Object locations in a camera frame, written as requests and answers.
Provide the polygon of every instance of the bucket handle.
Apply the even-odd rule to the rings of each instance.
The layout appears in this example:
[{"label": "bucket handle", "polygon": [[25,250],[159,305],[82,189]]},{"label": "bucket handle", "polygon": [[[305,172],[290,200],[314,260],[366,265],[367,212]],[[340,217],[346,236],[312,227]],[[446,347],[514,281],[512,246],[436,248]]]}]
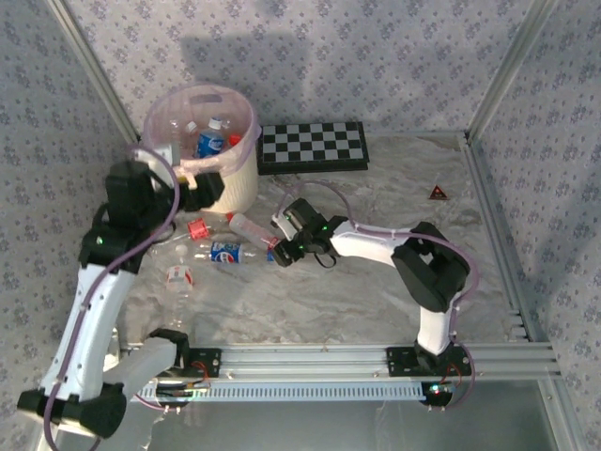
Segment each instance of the bucket handle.
[{"label": "bucket handle", "polygon": [[219,94],[198,94],[197,96],[190,97],[190,105],[197,105],[198,103],[221,103],[223,97]]}]

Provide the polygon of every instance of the orange triangle sticker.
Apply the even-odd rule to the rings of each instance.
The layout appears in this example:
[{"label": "orange triangle sticker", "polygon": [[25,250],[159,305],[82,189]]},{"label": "orange triangle sticker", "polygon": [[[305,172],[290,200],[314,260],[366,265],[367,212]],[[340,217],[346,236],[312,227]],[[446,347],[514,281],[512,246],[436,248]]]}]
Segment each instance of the orange triangle sticker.
[{"label": "orange triangle sticker", "polygon": [[429,197],[430,200],[449,200],[449,196],[445,194],[441,188],[436,185]]}]

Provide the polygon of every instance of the checkered pattern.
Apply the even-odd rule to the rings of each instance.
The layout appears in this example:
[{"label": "checkered pattern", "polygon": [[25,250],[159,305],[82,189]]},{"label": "checkered pattern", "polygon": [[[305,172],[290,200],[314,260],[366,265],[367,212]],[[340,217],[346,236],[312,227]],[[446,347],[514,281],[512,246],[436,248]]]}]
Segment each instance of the checkered pattern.
[{"label": "checkered pattern", "polygon": [[364,158],[357,122],[263,127],[263,162],[319,162]]}]

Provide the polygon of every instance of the black bracket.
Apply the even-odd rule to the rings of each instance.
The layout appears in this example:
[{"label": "black bracket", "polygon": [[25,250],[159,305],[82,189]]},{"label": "black bracket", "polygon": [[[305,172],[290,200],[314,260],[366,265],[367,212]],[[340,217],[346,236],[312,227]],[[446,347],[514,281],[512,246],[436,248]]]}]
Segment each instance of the black bracket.
[{"label": "black bracket", "polygon": [[460,346],[449,345],[438,358],[436,365],[425,365],[415,346],[391,347],[386,349],[388,375],[391,378],[471,376],[470,358]]},{"label": "black bracket", "polygon": [[173,366],[161,374],[158,378],[203,378],[202,365],[207,369],[209,379],[219,378],[219,370],[222,365],[222,350],[219,348],[190,348],[186,365]]}]

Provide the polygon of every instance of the glass panel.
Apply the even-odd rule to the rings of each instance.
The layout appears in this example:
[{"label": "glass panel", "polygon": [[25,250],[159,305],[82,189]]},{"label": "glass panel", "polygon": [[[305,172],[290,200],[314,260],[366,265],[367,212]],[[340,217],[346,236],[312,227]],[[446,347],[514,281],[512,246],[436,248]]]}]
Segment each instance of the glass panel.
[{"label": "glass panel", "polygon": [[[66,436],[61,449],[91,441]],[[163,416],[131,405],[103,451],[556,450],[536,382],[480,382],[462,407],[417,402],[194,403]]]}]

